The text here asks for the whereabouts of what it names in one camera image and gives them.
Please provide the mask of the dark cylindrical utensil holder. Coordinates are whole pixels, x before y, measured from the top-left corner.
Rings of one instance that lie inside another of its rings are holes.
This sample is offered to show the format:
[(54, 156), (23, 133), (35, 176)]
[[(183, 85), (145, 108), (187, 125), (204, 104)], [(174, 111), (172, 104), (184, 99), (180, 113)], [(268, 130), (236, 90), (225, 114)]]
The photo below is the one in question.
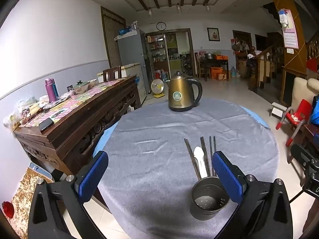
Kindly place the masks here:
[(195, 219), (207, 221), (223, 209), (229, 199), (218, 177), (205, 177), (197, 181), (191, 190), (190, 213)]

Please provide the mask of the dark side table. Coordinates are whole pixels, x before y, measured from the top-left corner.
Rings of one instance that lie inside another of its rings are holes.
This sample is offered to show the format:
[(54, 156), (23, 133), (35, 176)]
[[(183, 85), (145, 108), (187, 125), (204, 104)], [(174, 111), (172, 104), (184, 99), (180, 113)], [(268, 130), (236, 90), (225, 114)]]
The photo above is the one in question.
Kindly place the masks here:
[(205, 81), (208, 78), (229, 80), (229, 60), (227, 56), (206, 53), (199, 59), (200, 73)]

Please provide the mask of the red child's chair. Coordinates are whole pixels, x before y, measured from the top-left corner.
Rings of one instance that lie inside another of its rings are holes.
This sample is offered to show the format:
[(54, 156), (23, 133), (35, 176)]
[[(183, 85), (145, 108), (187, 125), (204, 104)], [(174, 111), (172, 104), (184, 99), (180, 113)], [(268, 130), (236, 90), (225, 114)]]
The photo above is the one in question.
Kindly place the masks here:
[(311, 112), (312, 105), (305, 99), (301, 100), (296, 111), (293, 111), (291, 106), (285, 110), (280, 122), (276, 126), (276, 130), (281, 128), (285, 119), (288, 119), (290, 121), (291, 127), (295, 129), (292, 136), (286, 141), (286, 147), (291, 145), (295, 136), (298, 134), (298, 131), (308, 122)]

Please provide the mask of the dark chopstick two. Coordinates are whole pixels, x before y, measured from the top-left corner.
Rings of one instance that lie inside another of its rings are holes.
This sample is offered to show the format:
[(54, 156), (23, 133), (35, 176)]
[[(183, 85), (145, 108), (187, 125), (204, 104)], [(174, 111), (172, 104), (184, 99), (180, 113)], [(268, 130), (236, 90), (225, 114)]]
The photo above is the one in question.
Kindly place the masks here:
[(208, 154), (207, 154), (207, 149), (206, 149), (206, 144), (204, 141), (204, 137), (200, 137), (200, 141), (201, 141), (201, 147), (204, 153), (204, 165), (207, 171), (207, 175), (210, 176), (211, 175), (211, 171), (210, 171), (210, 167), (209, 167), (209, 162), (208, 162)]

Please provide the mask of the pink wall calendar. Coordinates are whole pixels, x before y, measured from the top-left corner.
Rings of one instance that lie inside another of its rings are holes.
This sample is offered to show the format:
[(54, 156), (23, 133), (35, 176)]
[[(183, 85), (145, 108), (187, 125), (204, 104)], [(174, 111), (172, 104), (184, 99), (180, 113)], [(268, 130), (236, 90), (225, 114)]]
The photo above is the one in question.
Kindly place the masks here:
[(284, 46), (288, 49), (299, 49), (297, 31), (290, 10), (279, 10), (280, 24), (282, 25)]

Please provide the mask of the framed wall picture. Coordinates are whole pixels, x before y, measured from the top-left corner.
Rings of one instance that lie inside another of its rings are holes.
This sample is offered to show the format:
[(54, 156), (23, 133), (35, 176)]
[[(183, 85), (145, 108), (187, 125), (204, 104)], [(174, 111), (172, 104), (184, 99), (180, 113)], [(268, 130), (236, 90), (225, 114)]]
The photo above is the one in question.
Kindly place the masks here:
[(218, 28), (208, 27), (207, 32), (208, 32), (208, 40), (209, 41), (214, 41), (214, 42), (220, 41), (220, 34), (219, 34)]

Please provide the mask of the blue jacket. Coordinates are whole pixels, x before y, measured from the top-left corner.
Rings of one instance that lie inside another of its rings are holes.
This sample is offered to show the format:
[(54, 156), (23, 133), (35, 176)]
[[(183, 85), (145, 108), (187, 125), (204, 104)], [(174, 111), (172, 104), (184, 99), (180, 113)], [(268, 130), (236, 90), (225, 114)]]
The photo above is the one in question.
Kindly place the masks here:
[(319, 126), (319, 95), (313, 97), (310, 123)]

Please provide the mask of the carved dark wooden sideboard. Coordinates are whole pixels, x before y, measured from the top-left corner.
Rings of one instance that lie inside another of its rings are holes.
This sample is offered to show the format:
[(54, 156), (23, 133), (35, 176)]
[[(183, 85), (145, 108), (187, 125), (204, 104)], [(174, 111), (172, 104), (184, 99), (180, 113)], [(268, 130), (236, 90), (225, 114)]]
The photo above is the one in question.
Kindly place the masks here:
[(114, 85), (82, 102), (44, 132), (37, 126), (18, 127), (14, 134), (29, 158), (50, 164), (66, 175), (76, 174), (93, 155), (103, 132), (141, 106), (136, 78), (119, 79)]

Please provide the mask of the gold electric kettle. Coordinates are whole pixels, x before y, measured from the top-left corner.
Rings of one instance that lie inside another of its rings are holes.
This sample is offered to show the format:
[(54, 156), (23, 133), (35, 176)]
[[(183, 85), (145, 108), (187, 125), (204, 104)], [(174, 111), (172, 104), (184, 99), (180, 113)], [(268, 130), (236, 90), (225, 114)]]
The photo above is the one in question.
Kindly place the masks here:
[(202, 98), (202, 84), (199, 80), (177, 71), (168, 84), (168, 107), (183, 112), (196, 107)]

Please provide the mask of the grey table cloth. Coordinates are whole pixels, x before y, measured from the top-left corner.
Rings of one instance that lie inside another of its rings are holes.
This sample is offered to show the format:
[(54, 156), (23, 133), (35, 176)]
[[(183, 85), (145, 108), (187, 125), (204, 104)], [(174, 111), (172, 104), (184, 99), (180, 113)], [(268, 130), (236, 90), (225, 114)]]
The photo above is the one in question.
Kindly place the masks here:
[(243, 173), (275, 180), (279, 149), (270, 128), (225, 100), (202, 99), (187, 112), (165, 102), (147, 105), (104, 132), (96, 148), (108, 154), (109, 165), (98, 188), (130, 238), (214, 238), (222, 229), (234, 202), (208, 221), (190, 213), (197, 176), (187, 145), (211, 136)]

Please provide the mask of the black smartphone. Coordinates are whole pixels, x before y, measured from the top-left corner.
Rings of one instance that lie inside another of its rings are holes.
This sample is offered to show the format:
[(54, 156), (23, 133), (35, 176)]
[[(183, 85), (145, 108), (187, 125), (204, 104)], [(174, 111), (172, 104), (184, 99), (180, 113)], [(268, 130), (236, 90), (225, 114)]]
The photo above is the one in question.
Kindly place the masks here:
[(51, 118), (46, 118), (41, 123), (39, 123), (39, 131), (43, 133), (46, 129), (54, 125), (54, 122)]

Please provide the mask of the white chest freezer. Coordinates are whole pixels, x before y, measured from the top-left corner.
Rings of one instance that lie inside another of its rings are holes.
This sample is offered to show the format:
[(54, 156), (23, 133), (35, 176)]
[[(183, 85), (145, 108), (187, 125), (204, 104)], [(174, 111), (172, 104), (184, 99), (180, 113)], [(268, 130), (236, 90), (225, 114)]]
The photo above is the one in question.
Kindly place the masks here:
[[(132, 63), (125, 66), (120, 66), (122, 72), (122, 78), (135, 76), (135, 82), (138, 88), (138, 94), (140, 96), (140, 102), (143, 103), (147, 97), (146, 86), (144, 84), (142, 67), (140, 63)], [(97, 74), (98, 82), (103, 82), (102, 72)]]

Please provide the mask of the wooden stair railing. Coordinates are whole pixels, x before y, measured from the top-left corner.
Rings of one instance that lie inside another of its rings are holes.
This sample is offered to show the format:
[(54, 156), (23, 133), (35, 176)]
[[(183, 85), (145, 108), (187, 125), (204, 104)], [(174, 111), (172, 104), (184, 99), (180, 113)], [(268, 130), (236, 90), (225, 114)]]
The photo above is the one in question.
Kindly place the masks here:
[(249, 90), (257, 93), (265, 89), (272, 79), (277, 78), (278, 69), (283, 64), (283, 44), (280, 39), (258, 55), (247, 61), (250, 70)]

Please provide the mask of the round wall clock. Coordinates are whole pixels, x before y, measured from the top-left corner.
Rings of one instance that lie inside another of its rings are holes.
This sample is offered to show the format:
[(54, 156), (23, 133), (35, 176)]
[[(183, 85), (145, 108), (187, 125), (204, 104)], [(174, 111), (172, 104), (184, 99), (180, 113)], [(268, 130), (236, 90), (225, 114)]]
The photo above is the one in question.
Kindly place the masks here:
[(164, 22), (158, 22), (156, 24), (156, 29), (158, 31), (164, 31), (164, 30), (166, 30), (166, 24)]

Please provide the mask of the purple thermos bottle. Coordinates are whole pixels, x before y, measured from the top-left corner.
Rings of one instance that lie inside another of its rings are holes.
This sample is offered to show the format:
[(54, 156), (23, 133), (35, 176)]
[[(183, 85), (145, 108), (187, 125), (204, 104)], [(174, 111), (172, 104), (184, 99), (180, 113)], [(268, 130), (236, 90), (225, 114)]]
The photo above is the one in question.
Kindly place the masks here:
[(51, 78), (47, 78), (47, 79), (45, 80), (45, 88), (46, 88), (47, 95), (48, 95), (48, 97), (49, 97), (49, 101), (50, 101), (51, 103), (53, 103), (54, 101), (56, 101), (57, 98), (56, 98), (55, 92), (54, 92), (54, 90), (53, 90)]

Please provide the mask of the lidded ceramic bowl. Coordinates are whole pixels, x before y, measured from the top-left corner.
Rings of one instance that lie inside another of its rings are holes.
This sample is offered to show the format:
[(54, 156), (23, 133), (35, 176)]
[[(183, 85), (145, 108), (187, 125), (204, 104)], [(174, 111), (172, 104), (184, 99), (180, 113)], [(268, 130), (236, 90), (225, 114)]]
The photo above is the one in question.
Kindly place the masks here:
[(82, 82), (82, 81), (78, 81), (77, 85), (73, 88), (73, 91), (75, 94), (82, 94), (84, 92), (86, 92), (88, 90), (89, 87), (89, 82)]

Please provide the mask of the wooden dining chair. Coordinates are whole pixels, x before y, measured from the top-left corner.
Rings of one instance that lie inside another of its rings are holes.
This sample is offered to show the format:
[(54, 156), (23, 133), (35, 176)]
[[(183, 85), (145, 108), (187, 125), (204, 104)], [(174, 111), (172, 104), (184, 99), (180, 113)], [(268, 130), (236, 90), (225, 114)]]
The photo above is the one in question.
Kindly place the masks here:
[(116, 66), (113, 68), (103, 70), (102, 75), (103, 75), (104, 82), (121, 79), (122, 77), (121, 67)]

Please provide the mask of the blue thermos bottle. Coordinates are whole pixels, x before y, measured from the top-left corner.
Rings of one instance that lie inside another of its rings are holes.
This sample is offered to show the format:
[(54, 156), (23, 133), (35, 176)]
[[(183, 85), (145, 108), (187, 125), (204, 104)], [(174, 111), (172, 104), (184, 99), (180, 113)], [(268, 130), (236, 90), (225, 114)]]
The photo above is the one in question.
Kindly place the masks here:
[(55, 80), (53, 78), (51, 80), (52, 80), (52, 86), (53, 86), (53, 90), (55, 92), (55, 96), (56, 96), (56, 98), (58, 98), (59, 95), (58, 95), (58, 91), (56, 88)]

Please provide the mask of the dark chopstick one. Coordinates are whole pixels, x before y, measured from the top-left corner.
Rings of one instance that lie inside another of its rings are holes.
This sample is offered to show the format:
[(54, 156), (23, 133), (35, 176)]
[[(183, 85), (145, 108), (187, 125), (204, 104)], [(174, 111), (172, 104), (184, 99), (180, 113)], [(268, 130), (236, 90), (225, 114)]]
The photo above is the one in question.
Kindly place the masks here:
[(190, 159), (191, 159), (195, 174), (197, 176), (197, 179), (200, 180), (201, 179), (201, 175), (200, 175), (200, 172), (199, 172), (199, 169), (198, 169), (195, 157), (194, 157), (194, 153), (193, 153), (193, 151), (191, 149), (191, 146), (189, 144), (188, 139), (184, 138), (184, 142), (185, 142), (185, 145), (187, 147), (187, 150), (188, 150), (188, 153), (189, 153), (189, 156), (190, 156)]

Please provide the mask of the white step stool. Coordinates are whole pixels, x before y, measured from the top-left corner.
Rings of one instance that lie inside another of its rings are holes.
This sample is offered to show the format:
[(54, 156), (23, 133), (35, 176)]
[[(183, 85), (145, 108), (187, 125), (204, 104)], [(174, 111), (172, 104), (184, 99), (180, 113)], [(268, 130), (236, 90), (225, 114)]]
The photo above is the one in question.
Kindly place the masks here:
[(272, 106), (272, 109), (270, 111), (270, 116), (276, 116), (276, 117), (279, 117), (279, 118), (282, 118), (283, 114), (285, 113), (287, 107), (279, 104), (279, 103), (276, 103), (276, 102), (273, 102), (271, 104)]

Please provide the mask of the grey refrigerator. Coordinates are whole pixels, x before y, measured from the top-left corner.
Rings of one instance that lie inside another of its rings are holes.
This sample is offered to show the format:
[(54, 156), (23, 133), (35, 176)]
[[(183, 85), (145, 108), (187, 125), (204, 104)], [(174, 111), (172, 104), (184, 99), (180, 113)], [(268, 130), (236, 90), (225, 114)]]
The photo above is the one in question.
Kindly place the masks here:
[(118, 35), (114, 38), (119, 48), (119, 55), (123, 65), (140, 63), (146, 93), (150, 93), (150, 84), (153, 80), (147, 48), (145, 32), (140, 28)]

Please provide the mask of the white ceramic spoon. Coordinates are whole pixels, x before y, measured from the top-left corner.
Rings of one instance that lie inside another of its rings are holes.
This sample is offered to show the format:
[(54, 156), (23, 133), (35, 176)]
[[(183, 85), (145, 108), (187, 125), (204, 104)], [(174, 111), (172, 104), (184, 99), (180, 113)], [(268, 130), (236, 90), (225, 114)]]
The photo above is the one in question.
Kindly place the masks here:
[(199, 146), (195, 147), (194, 157), (197, 161), (198, 170), (199, 170), (201, 179), (207, 177), (208, 174), (207, 174), (207, 169), (206, 169), (205, 161), (204, 161), (204, 151), (201, 147), (199, 147)]

